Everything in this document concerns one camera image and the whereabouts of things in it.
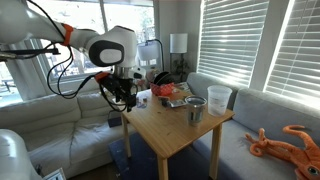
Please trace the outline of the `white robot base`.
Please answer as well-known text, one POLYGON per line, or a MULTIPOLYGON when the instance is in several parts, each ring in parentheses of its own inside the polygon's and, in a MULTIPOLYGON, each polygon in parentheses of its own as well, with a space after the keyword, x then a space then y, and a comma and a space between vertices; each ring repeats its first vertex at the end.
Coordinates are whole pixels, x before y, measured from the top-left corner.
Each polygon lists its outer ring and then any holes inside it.
POLYGON ((42 180, 31 163, 24 140, 8 129, 0 130, 0 180, 42 180))

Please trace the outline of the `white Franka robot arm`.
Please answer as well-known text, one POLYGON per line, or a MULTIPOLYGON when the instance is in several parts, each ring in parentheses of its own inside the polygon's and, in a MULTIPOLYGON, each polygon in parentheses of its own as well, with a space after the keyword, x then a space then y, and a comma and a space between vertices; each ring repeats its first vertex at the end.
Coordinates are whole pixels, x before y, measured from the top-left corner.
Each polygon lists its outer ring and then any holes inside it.
POLYGON ((137 41, 133 30, 116 26, 99 34, 91 29, 76 29, 54 21, 46 13, 38 14, 18 0, 0 0, 0 43, 15 44, 34 38, 81 50, 98 67, 127 68, 127 75, 98 72, 93 77, 100 90, 111 92, 125 111, 136 105, 136 95, 131 92, 133 78, 139 72, 135 67, 137 41))

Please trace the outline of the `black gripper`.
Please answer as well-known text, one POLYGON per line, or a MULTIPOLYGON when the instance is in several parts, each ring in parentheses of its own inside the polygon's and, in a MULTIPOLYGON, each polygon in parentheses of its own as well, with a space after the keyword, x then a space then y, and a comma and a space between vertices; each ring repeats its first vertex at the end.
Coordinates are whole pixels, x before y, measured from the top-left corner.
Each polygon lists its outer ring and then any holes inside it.
POLYGON ((127 112, 130 112, 132 107, 136 106, 136 94, 131 92, 131 89, 134 86, 132 78, 122 79, 118 76, 107 73, 99 79, 99 84, 114 95, 117 102, 124 102, 127 105, 127 112))

